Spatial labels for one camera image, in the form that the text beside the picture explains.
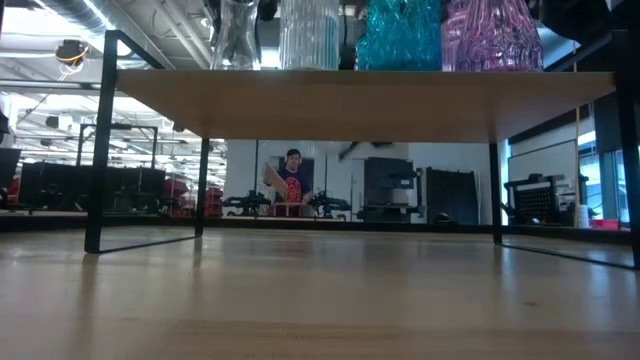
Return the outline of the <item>black cabinet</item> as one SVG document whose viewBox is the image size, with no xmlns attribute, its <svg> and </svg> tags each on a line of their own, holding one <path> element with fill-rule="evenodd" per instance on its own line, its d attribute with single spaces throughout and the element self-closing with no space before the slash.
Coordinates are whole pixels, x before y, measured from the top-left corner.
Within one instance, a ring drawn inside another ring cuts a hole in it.
<svg viewBox="0 0 640 360">
<path fill-rule="evenodd" d="M 416 172 L 404 159 L 374 158 L 364 161 L 362 219 L 373 223 L 410 223 Z"/>
</svg>

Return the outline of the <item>red toolbox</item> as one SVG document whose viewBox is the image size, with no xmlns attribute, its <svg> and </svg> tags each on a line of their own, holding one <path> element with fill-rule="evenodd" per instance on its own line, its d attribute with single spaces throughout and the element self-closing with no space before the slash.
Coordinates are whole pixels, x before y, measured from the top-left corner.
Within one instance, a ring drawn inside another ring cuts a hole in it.
<svg viewBox="0 0 640 360">
<path fill-rule="evenodd" d="M 217 187 L 210 187 L 205 192 L 206 217 L 221 217 L 223 215 L 223 191 Z"/>
<path fill-rule="evenodd" d="M 186 218 L 190 215 L 187 185 L 179 180 L 166 179 L 163 185 L 162 213 L 172 218 Z"/>
</svg>

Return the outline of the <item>whiteboard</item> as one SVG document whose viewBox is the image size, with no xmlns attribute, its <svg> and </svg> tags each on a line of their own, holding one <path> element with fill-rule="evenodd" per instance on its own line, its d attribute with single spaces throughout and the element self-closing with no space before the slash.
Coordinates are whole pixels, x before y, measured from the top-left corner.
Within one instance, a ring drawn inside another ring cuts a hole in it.
<svg viewBox="0 0 640 360">
<path fill-rule="evenodd" d="M 563 176 L 559 185 L 567 185 L 571 190 L 576 185 L 577 162 L 576 141 L 565 141 L 508 159 L 510 181 L 526 180 L 530 174 L 542 176 Z"/>
</svg>

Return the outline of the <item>person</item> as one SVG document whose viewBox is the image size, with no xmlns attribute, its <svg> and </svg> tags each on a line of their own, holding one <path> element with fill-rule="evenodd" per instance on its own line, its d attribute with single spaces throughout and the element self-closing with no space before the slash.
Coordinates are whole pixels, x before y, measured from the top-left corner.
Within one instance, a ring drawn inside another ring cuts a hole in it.
<svg viewBox="0 0 640 360">
<path fill-rule="evenodd" d="M 308 204 L 313 197 L 310 183 L 300 170 L 301 161 L 300 151 L 295 148 L 289 149 L 284 158 L 284 165 L 276 170 L 283 183 L 287 185 L 284 202 Z"/>
</svg>

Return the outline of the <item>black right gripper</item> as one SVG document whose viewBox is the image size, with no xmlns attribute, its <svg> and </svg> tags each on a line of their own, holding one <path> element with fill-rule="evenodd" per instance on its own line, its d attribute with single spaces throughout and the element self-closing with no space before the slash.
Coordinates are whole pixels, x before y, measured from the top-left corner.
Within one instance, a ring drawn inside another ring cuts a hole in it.
<svg viewBox="0 0 640 360">
<path fill-rule="evenodd" d="M 561 37 L 589 44 L 610 31 L 606 0 L 540 0 L 539 20 Z"/>
</svg>

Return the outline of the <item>wooden board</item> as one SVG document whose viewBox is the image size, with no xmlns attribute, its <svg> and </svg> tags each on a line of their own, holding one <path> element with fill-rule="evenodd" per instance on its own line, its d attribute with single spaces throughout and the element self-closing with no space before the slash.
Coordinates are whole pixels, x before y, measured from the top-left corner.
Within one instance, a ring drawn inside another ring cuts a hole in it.
<svg viewBox="0 0 640 360">
<path fill-rule="evenodd" d="M 282 200 L 287 200 L 288 185 L 269 163 L 264 164 L 263 182 L 273 187 Z"/>
</svg>

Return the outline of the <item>black standing panel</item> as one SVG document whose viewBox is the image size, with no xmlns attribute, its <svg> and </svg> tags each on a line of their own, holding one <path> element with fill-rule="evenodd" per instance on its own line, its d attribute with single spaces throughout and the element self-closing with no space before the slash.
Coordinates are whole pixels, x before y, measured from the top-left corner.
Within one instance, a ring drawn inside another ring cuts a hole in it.
<svg viewBox="0 0 640 360">
<path fill-rule="evenodd" d="M 429 224 L 479 224 L 479 203 L 473 172 L 426 169 L 426 219 Z"/>
</svg>

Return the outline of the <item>black perforated cart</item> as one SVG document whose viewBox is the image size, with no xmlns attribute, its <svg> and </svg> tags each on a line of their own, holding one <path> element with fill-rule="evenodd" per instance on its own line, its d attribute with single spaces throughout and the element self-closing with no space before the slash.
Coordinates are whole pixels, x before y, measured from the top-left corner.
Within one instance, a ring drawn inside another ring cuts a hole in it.
<svg viewBox="0 0 640 360">
<path fill-rule="evenodd" d="M 557 195 L 563 175 L 530 174 L 527 179 L 506 182 L 507 202 L 501 208 L 510 226 L 563 224 L 563 214 Z"/>
</svg>

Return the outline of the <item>teal round glass vase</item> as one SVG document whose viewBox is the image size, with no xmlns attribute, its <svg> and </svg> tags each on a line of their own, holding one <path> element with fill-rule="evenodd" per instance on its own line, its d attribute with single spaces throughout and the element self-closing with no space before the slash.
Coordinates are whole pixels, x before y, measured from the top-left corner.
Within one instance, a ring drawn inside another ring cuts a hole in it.
<svg viewBox="0 0 640 360">
<path fill-rule="evenodd" d="M 367 0 L 358 71 L 439 71 L 441 0 Z"/>
</svg>

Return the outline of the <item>wooden shelf with black frame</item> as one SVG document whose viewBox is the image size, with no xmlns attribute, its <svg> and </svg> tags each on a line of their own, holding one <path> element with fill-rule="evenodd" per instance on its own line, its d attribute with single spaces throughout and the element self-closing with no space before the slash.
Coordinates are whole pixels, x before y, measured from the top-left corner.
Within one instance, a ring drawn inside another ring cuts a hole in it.
<svg viewBox="0 0 640 360">
<path fill-rule="evenodd" d="M 356 72 L 168 70 L 120 30 L 105 34 L 84 248 L 101 252 L 105 173 L 117 91 L 178 122 L 203 141 L 360 140 L 485 143 L 495 244 L 500 213 L 498 145 L 610 93 L 618 96 L 633 263 L 640 270 L 640 155 L 634 95 L 637 39 L 616 29 L 607 73 L 570 72 L 591 46 L 548 72 Z"/>
</svg>

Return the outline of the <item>black background workstation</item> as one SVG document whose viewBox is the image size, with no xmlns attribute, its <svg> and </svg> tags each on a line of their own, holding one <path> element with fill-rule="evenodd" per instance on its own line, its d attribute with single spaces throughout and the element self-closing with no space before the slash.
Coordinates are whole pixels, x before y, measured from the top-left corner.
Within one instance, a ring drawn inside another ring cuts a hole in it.
<svg viewBox="0 0 640 360">
<path fill-rule="evenodd" d="M 86 212 L 90 207 L 93 168 L 86 161 L 84 146 L 95 138 L 96 126 L 82 124 L 77 136 L 77 150 L 70 164 L 39 161 L 21 167 L 18 203 L 29 211 L 47 210 Z M 157 155 L 159 129 L 156 126 L 113 124 L 111 131 L 148 132 L 149 149 L 141 148 L 132 137 L 109 142 L 112 151 L 104 180 L 104 211 L 114 214 L 155 214 L 164 201 L 166 171 Z"/>
</svg>

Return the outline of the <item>clear smooth waisted glass vase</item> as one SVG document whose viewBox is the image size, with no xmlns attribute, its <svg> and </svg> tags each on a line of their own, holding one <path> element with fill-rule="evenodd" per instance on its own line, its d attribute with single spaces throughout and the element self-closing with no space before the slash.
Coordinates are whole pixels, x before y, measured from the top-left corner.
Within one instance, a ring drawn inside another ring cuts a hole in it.
<svg viewBox="0 0 640 360">
<path fill-rule="evenodd" d="M 212 70 L 259 70 L 255 39 L 259 0 L 221 0 Z"/>
</svg>

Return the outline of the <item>clear ribbed cylinder glass vase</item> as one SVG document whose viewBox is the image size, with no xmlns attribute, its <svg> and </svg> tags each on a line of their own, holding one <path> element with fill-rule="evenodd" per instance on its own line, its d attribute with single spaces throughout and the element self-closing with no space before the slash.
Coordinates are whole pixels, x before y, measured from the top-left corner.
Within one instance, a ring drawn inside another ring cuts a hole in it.
<svg viewBox="0 0 640 360">
<path fill-rule="evenodd" d="M 280 1 L 281 70 L 339 68 L 339 0 Z"/>
</svg>

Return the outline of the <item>pink ribbed glass vase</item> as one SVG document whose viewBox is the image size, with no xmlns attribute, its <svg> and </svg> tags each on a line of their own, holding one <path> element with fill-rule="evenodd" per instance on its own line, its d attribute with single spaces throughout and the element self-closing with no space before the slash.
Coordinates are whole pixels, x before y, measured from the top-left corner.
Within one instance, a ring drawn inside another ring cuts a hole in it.
<svg viewBox="0 0 640 360">
<path fill-rule="evenodd" d="M 442 70 L 539 72 L 542 43 L 525 0 L 441 0 Z"/>
</svg>

